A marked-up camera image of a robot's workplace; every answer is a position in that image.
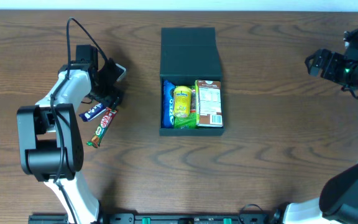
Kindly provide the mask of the green snack bag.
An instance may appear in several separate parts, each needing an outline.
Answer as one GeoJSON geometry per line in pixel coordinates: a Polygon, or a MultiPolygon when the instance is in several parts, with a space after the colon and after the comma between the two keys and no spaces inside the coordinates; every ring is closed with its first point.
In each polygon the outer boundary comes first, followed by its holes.
{"type": "Polygon", "coordinates": [[[186,118],[175,117],[175,129],[195,129],[196,128],[196,96],[195,87],[188,86],[191,89],[191,110],[186,118]]]}

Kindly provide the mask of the purple Dairy Milk bar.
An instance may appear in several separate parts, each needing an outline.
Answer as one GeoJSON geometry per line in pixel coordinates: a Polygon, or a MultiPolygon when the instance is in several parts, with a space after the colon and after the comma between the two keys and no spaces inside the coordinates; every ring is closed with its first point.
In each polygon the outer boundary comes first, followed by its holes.
{"type": "Polygon", "coordinates": [[[83,120],[83,122],[88,122],[99,116],[102,112],[106,111],[106,107],[102,103],[98,103],[90,108],[84,113],[80,113],[78,116],[83,120]]]}

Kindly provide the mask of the dark green folding box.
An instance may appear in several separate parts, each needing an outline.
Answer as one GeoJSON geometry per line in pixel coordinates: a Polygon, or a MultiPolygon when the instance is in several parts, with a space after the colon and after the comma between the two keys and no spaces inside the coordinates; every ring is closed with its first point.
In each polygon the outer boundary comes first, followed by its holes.
{"type": "Polygon", "coordinates": [[[176,86],[193,86],[196,80],[223,82],[215,28],[161,29],[161,93],[165,80],[176,86]]]}

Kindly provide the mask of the yellow plastic jar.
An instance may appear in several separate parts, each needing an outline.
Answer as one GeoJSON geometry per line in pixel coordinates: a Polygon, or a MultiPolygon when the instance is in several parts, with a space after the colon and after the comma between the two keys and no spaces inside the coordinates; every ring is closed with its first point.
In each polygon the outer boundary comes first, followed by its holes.
{"type": "Polygon", "coordinates": [[[191,89],[187,86],[177,86],[173,92],[173,115],[177,118],[186,118],[191,110],[191,89]]]}

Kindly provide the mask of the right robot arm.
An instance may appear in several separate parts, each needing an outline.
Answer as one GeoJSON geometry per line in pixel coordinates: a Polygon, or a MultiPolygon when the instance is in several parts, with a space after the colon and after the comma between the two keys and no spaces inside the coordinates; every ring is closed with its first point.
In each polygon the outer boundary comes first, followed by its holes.
{"type": "MultiPolygon", "coordinates": [[[[313,160],[291,151],[296,164],[290,169],[314,167],[322,175],[340,162],[358,164],[358,50],[346,49],[339,54],[318,49],[302,58],[308,74],[318,78],[316,86],[328,82],[330,86],[339,86],[343,93],[349,92],[352,98],[340,96],[332,100],[318,110],[320,118],[307,118],[306,113],[312,107],[308,102],[298,105],[298,112],[282,125],[282,133],[297,142],[313,160]],[[329,123],[322,123],[321,118],[329,118],[329,123]]],[[[281,223],[340,223],[339,212],[350,205],[349,194],[357,178],[345,177],[344,173],[342,170],[339,181],[328,181],[321,196],[288,204],[280,217],[281,223]]]]}

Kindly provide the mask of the red KitKat bar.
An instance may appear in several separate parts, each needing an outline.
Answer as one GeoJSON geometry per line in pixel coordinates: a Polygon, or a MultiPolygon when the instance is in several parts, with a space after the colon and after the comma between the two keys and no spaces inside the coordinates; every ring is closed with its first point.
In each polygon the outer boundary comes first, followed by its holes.
{"type": "Polygon", "coordinates": [[[94,148],[98,148],[101,144],[101,141],[104,135],[107,133],[110,124],[112,123],[114,117],[116,116],[118,110],[113,110],[111,108],[107,108],[96,131],[94,132],[92,138],[86,143],[88,146],[93,146],[94,148]]]}

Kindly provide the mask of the blue Oreo cookie pack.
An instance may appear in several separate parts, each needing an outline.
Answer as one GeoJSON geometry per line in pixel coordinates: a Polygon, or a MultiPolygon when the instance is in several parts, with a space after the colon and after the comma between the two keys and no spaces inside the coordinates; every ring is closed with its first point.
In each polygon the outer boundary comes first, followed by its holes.
{"type": "Polygon", "coordinates": [[[175,116],[173,115],[175,85],[168,80],[163,82],[162,100],[162,128],[173,128],[175,116]]]}

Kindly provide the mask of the brown white carton box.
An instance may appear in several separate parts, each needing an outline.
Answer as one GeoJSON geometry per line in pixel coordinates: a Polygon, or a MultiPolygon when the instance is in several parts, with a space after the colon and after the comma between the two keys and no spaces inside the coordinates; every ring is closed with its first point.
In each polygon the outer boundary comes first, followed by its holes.
{"type": "Polygon", "coordinates": [[[196,80],[196,126],[206,128],[223,127],[221,82],[196,80]]]}

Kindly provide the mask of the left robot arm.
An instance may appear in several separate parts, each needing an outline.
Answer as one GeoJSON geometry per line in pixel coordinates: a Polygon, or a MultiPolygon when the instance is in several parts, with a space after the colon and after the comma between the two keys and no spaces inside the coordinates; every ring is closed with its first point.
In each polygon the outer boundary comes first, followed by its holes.
{"type": "Polygon", "coordinates": [[[109,223],[99,200],[81,171],[84,149],[76,111],[88,97],[109,109],[121,101],[114,84],[126,69],[108,61],[72,62],[62,66],[52,89],[34,106],[17,110],[17,132],[22,170],[44,183],[66,210],[63,223],[109,223]]]}

